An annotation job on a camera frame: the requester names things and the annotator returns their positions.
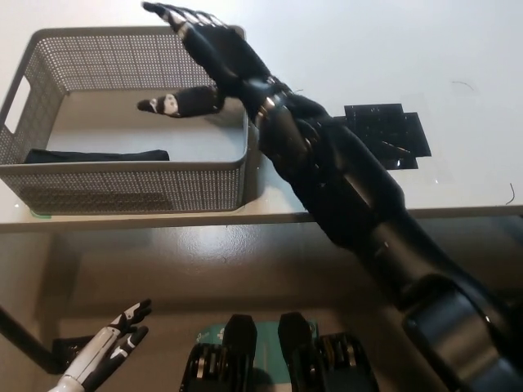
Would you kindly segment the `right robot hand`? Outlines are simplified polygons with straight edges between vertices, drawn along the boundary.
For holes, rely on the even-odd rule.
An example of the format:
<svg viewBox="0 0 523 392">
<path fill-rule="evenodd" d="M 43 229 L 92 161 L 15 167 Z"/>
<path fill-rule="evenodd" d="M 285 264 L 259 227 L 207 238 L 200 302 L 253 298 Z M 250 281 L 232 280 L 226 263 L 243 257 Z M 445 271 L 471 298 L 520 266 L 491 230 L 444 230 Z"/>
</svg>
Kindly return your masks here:
<svg viewBox="0 0 523 392">
<path fill-rule="evenodd" d="M 142 7 L 170 25 L 213 84 L 141 100 L 136 105 L 140 111 L 191 118 L 217 114 L 227 98 L 235 98 L 243 104 L 250 119 L 257 116 L 270 95 L 271 73 L 235 29 L 203 11 L 158 2 L 143 2 Z"/>
</svg>

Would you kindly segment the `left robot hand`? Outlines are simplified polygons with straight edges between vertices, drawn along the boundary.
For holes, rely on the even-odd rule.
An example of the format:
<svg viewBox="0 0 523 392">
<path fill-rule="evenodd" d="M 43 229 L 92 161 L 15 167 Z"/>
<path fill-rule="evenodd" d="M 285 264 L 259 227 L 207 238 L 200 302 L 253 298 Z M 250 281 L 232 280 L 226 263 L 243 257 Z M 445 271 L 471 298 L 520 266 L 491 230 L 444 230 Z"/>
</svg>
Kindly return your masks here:
<svg viewBox="0 0 523 392">
<path fill-rule="evenodd" d="M 95 391 L 106 382 L 143 341 L 149 328 L 141 326 L 152 301 L 131 306 L 103 327 L 79 352 L 54 391 Z"/>
</svg>

